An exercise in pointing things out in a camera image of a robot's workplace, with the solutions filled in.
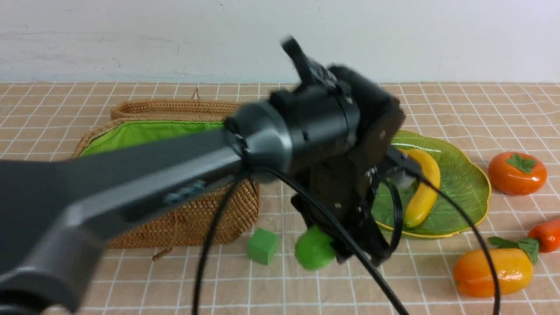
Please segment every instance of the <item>wicker basket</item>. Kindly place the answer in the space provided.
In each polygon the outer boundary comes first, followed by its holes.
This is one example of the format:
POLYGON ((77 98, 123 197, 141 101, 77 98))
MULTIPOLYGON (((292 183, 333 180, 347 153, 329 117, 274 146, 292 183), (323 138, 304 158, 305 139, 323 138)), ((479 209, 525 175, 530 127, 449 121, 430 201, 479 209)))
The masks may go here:
POLYGON ((198 88, 190 100, 153 99, 126 101, 111 109, 111 119, 150 118, 150 119, 185 119, 206 121, 208 115, 233 115, 243 103, 234 101, 201 100, 198 88))
MULTIPOLYGON (((114 108, 110 123, 86 134, 78 144, 73 157, 82 152, 98 137, 131 121, 221 121, 234 113, 236 104, 203 100, 146 100, 125 102, 114 108)), ((214 213, 228 187, 207 193, 182 205, 168 214, 137 227, 117 238, 109 248, 156 248, 165 249, 154 260, 169 253, 173 246, 202 245, 214 213)), ((251 228, 259 213, 259 186, 244 181, 238 186, 222 216, 214 244, 225 244, 237 239, 251 228)))

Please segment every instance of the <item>persimmon leaf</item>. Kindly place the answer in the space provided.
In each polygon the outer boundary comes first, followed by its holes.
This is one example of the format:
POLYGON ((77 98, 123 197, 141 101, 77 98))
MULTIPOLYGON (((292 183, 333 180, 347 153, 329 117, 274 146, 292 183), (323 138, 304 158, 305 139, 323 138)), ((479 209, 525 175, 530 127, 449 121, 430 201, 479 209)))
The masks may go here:
POLYGON ((530 174, 533 171, 533 168, 536 166, 536 160, 524 159, 519 154, 511 155, 511 157, 506 160, 506 163, 510 164, 511 166, 525 174, 530 174))

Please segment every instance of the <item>banana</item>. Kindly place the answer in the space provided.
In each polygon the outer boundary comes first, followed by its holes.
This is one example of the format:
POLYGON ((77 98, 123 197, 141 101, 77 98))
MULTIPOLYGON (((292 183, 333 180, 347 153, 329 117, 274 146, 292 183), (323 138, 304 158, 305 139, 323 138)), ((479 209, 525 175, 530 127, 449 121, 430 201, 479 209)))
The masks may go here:
MULTIPOLYGON (((422 174, 436 188, 441 186, 440 167, 436 160, 427 152, 420 149, 401 150, 410 158, 415 160, 422 167, 422 174)), ((423 183, 418 185, 418 189, 408 203, 404 213, 404 224, 408 228, 413 228, 422 223, 437 200, 437 192, 423 183)))

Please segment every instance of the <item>toy fruit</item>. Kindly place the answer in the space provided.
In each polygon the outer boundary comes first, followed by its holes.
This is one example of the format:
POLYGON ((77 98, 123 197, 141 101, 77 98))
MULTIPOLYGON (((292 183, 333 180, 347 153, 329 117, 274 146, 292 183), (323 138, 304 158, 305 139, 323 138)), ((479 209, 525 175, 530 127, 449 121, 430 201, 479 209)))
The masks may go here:
POLYGON ((524 196, 541 189, 547 181, 544 164, 532 155, 504 152, 488 166, 490 183, 504 194, 524 196))
POLYGON ((560 219, 543 222, 529 231, 527 237, 539 241, 539 252, 550 253, 560 247, 560 219))
MULTIPOLYGON (((491 244, 500 244, 498 248, 489 249, 500 283, 500 293, 507 295, 518 292, 533 279, 533 264, 537 260, 539 244, 534 239, 522 239, 519 242, 496 239, 488 240, 491 244)), ((453 279, 461 294, 473 298, 494 296, 490 266, 481 249, 459 258, 453 269, 453 279)))
MULTIPOLYGON (((440 167, 433 157, 420 149, 402 150, 422 167, 422 175, 436 188, 441 186, 440 167)), ((412 199, 408 202, 404 212, 404 225, 413 228, 422 223, 437 200, 437 192, 427 185, 420 183, 412 199)))
POLYGON ((307 271, 316 271, 336 259, 333 239, 316 225, 311 226, 296 242, 295 256, 307 271))

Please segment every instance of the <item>green toy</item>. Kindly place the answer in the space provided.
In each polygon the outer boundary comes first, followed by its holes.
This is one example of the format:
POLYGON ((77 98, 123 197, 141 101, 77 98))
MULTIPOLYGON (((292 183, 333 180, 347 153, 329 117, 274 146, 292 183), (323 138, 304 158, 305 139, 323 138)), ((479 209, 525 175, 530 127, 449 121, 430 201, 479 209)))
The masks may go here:
POLYGON ((270 264, 278 249, 278 236, 267 230, 257 228, 247 245, 249 258, 264 265, 270 264))
POLYGON ((330 245, 332 242, 330 236, 313 225, 296 243, 297 262, 308 271, 322 269, 336 259, 336 253, 330 245))

